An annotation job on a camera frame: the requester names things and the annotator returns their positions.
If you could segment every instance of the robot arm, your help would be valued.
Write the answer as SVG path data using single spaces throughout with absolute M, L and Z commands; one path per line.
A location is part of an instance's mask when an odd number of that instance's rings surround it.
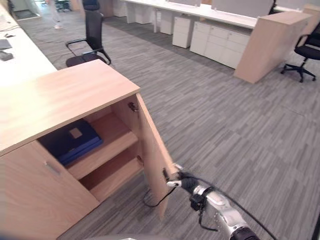
M 204 187 L 189 173 L 179 173 L 179 180 L 168 181 L 169 187 L 181 187 L 191 194 L 191 207 L 205 211 L 216 221 L 228 240 L 259 240 L 241 214 L 214 187 Z

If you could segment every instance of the chair armrest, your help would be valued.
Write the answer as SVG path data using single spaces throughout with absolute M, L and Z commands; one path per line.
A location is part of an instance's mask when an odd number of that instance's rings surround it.
M 86 42 L 87 39 L 86 38 L 82 38 L 82 39 L 77 39 L 77 40 L 72 40 L 72 41 L 67 41 L 65 43 L 65 46 L 68 47 L 70 44 L 75 44 L 75 43 L 79 43 L 79 42 Z
M 301 40 L 302 40 L 304 37 L 308 37 L 308 36 L 310 36 L 310 34 L 303 34 L 303 35 L 301 35 L 301 36 L 299 37 L 299 40 L 296 42 L 296 45 L 295 45 L 294 48 L 297 48 L 298 45 L 300 44 Z
M 93 53 L 97 53 L 99 51 L 103 50 L 103 48 L 98 48 L 98 49 L 95 49 L 95 50 L 92 50 L 92 51 L 86 51 L 84 53 L 82 53 L 82 55 L 86 55 L 86 54 L 93 54 Z

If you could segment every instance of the wooden countertop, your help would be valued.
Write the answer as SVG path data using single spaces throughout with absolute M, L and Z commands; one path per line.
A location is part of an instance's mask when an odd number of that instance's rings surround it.
M 292 25 L 305 19 L 310 18 L 310 14 L 306 14 L 298 11 L 285 11 L 277 14 L 271 14 L 261 17 L 261 19 L 266 19 L 269 21 L 277 22 L 280 24 Z
M 139 92 L 100 60 L 0 87 L 0 156 Z

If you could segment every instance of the white pants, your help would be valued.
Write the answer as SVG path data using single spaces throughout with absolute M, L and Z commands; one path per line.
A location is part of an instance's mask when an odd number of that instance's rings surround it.
M 52 20 L 56 25 L 61 25 L 61 19 L 59 13 L 57 12 L 55 1 L 51 0 L 48 5 L 50 8 Z

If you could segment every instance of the cabinet handle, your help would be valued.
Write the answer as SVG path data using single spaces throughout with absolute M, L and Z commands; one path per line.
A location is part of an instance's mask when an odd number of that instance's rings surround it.
M 53 166 L 51 166 L 49 162 L 45 161 L 44 166 L 47 169 L 49 169 L 49 171 L 52 172 L 53 174 L 60 176 L 60 172 L 57 169 L 55 169 Z

